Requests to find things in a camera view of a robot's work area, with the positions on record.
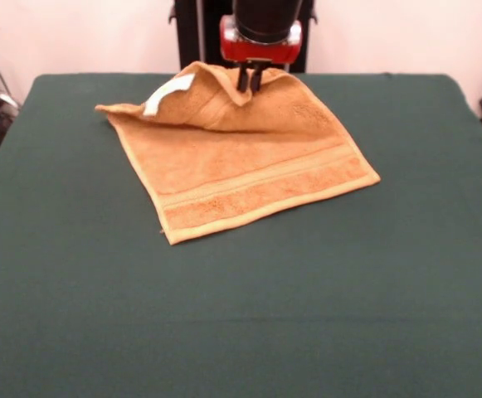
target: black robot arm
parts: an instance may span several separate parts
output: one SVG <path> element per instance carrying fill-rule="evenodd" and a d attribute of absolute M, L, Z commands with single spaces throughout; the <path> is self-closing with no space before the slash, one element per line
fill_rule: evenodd
<path fill-rule="evenodd" d="M 303 0 L 233 0 L 233 15 L 248 41 L 275 44 L 287 39 Z"/>

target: white wall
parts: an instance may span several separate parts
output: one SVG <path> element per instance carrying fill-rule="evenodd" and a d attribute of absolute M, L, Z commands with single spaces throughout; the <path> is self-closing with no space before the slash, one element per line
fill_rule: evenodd
<path fill-rule="evenodd" d="M 175 72 L 172 0 L 0 0 L 0 67 L 22 100 L 42 73 Z M 317 0 L 310 72 L 441 72 L 482 96 L 482 0 Z"/>

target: orange towel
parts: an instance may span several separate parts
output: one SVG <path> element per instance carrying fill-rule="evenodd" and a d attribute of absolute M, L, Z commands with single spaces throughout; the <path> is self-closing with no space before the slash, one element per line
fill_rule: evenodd
<path fill-rule="evenodd" d="M 269 69 L 252 95 L 236 90 L 237 73 L 195 62 L 153 96 L 157 111 L 154 100 L 96 107 L 117 131 L 171 245 L 380 181 L 300 80 Z M 177 81 L 190 86 L 170 92 Z"/>

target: green tablecloth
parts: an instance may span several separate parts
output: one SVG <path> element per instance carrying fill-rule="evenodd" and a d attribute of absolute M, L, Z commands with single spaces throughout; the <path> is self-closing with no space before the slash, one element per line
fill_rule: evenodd
<path fill-rule="evenodd" d="M 169 246 L 96 104 L 36 80 L 0 151 L 0 398 L 482 397 L 482 128 L 444 76 L 306 75 L 382 182 Z"/>

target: towel tag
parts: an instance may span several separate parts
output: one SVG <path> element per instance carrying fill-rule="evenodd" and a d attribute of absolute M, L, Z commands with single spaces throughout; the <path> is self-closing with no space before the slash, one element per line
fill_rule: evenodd
<path fill-rule="evenodd" d="M 154 94 L 150 96 L 144 105 L 143 116 L 155 116 L 158 112 L 159 103 L 166 95 L 169 95 L 174 91 L 189 90 L 192 81 L 194 80 L 194 76 L 195 74 L 191 73 L 189 75 L 176 77 L 154 91 Z"/>

